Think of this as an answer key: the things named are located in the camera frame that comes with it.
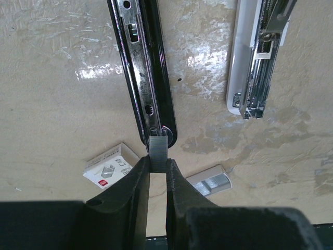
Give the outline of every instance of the small cardboard box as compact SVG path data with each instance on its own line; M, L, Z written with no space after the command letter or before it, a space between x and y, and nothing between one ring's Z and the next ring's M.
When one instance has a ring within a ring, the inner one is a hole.
M139 157L124 143L88 161L83 176L101 189L123 178L139 161Z

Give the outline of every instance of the scratched surface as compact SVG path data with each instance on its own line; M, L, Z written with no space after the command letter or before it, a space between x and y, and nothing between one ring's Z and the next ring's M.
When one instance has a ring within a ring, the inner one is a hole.
M333 222L333 4L298 1L266 113L225 102L236 1L159 1L184 176L217 164L223 206L291 206ZM106 1L0 1L0 200L87 200L87 160L119 142L144 156ZM165 176L152 174L147 235L165 234Z

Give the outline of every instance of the worn surface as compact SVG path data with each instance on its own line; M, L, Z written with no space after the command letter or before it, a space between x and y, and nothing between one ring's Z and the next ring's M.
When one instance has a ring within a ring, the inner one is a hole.
M333 222L333 3L299 0L263 120L224 104L235 1L159 1L184 176L222 164L223 206L291 206ZM145 155L106 1L0 1L0 199L83 199L85 162L125 142ZM147 235L165 234L152 174Z

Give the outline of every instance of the red logo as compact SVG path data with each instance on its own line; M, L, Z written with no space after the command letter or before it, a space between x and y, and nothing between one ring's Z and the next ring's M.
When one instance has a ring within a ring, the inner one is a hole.
M105 186L106 184L108 184L108 182L106 180L100 180L98 183L101 186Z

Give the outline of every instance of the white box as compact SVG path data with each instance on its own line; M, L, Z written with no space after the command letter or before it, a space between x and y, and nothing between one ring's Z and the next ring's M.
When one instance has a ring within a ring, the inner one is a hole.
M101 189L123 178L139 161L139 157L124 143L88 161L83 176Z

